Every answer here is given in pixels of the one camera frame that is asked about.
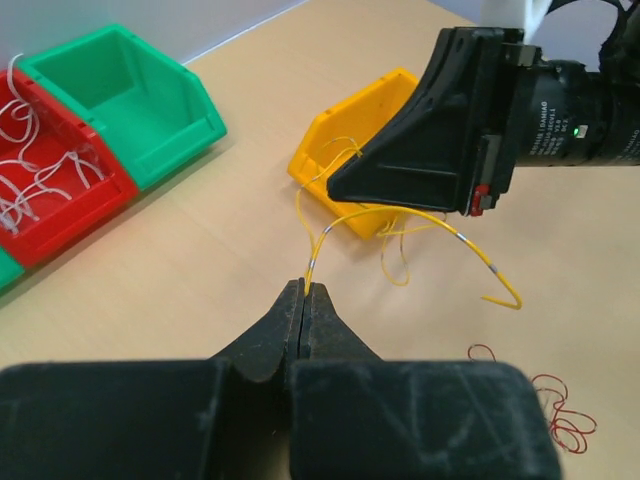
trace red cable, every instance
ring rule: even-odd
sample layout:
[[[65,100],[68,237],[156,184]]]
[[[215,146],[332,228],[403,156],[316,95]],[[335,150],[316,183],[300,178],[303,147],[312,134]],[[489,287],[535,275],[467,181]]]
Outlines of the red cable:
[[[474,349],[482,349],[489,353],[492,361],[496,361],[496,356],[491,350],[490,347],[484,345],[482,343],[476,343],[471,345],[467,349],[467,358],[472,362],[479,360],[486,360],[482,358],[478,358],[474,356]],[[553,382],[559,384],[559,388],[552,388],[549,386],[541,386],[540,380],[552,380]],[[595,433],[598,428],[598,423],[595,419],[587,415],[586,413],[578,412],[576,410],[569,410],[565,408],[567,400],[569,400],[569,388],[567,385],[555,375],[550,375],[548,373],[541,373],[539,375],[531,378],[531,383],[536,390],[536,393],[540,395],[541,393],[547,393],[555,396],[555,400],[551,404],[553,409],[553,415],[551,418],[547,419],[549,422],[549,431],[551,433],[551,438],[553,438],[554,442],[556,442],[562,449],[569,453],[573,453],[576,455],[582,455],[588,449],[587,436]],[[580,429],[573,423],[570,419],[573,418],[576,421],[578,418],[583,420],[587,420],[591,427],[589,429]],[[571,438],[573,445],[568,445],[565,441],[562,440],[560,434],[563,434],[563,437]]]

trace yellow plastic container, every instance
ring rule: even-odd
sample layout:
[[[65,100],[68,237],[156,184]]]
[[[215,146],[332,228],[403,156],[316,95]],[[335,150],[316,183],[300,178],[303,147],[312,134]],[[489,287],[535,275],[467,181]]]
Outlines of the yellow plastic container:
[[[418,78],[415,75],[403,68],[397,68],[318,115],[289,163],[289,175],[300,185],[309,182],[342,150],[352,146],[351,142],[345,139],[337,140],[325,147],[327,142],[338,137],[353,138],[358,145],[363,146],[393,118],[417,85]],[[327,178],[352,155],[353,152],[344,154],[320,180],[307,187],[315,198],[339,217],[373,206],[334,202],[327,194]],[[372,213],[345,223],[363,240],[368,240],[395,215],[393,212]]]

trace gray wall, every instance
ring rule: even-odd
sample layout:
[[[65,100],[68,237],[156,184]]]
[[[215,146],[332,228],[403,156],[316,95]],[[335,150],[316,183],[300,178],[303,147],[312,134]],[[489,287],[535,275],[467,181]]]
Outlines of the gray wall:
[[[186,62],[301,0],[0,0],[0,70],[17,53],[38,53],[121,23]]]
[[[485,0],[431,1],[477,22]],[[623,0],[623,3],[626,6],[629,2]],[[548,58],[578,60],[597,70],[600,44],[609,36],[615,19],[614,7],[600,0],[581,0],[549,15],[533,43],[542,46]]]

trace white string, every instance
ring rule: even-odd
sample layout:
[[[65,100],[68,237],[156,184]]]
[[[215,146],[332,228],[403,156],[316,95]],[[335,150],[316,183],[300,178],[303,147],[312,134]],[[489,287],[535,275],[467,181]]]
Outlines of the white string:
[[[3,183],[16,196],[13,202],[0,197],[0,224],[14,235],[19,233],[18,226],[25,216],[31,218],[34,221],[39,220],[39,217],[35,214],[31,206],[29,205],[29,200],[43,194],[57,194],[62,196],[66,200],[72,199],[71,195],[64,190],[48,187],[44,184],[44,182],[46,182],[60,170],[65,160],[69,159],[74,162],[78,177],[87,190],[91,188],[91,184],[87,180],[87,177],[82,170],[83,166],[93,171],[93,173],[98,177],[100,181],[105,179],[104,174],[98,167],[91,164],[90,162],[87,162],[86,160],[81,159],[75,151],[66,152],[60,158],[60,160],[52,165],[49,165],[48,167],[40,168],[31,162],[25,161],[25,152],[33,144],[40,132],[40,120],[34,108],[20,95],[13,82],[13,66],[15,61],[20,56],[21,54],[16,55],[9,61],[9,67],[7,69],[7,86],[9,87],[9,91],[15,98],[9,101],[4,107],[0,109],[0,117],[11,108],[10,115],[13,120],[17,122],[26,122],[25,132],[21,138],[16,138],[12,135],[9,135],[7,132],[2,130],[2,128],[0,128],[0,137],[4,138],[8,142],[16,144],[24,143],[24,145],[18,152],[17,158],[2,160],[0,161],[0,166],[17,164],[23,167],[28,172],[34,173],[35,175],[33,178],[33,183],[23,190],[20,190],[11,180],[0,174],[0,182]],[[27,195],[28,192],[36,187],[39,188],[39,191]]]

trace table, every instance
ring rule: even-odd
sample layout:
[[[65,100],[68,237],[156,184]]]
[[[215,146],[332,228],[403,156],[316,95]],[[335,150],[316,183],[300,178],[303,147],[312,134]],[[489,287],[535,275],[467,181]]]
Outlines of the table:
[[[464,23],[426,1],[311,0],[192,62],[228,137],[0,299],[0,367],[227,345],[304,272],[285,169],[313,117],[395,67],[421,75],[439,30]],[[406,288],[382,275],[379,243],[346,229],[314,280],[384,358],[459,359],[480,342],[561,376],[568,408],[599,423],[585,455],[562,455],[567,478],[635,478],[638,185],[640,169],[519,169],[497,210],[451,219],[520,290],[519,312],[480,300],[506,292],[440,231],[408,238]],[[332,219],[308,197],[305,209],[318,230]]]

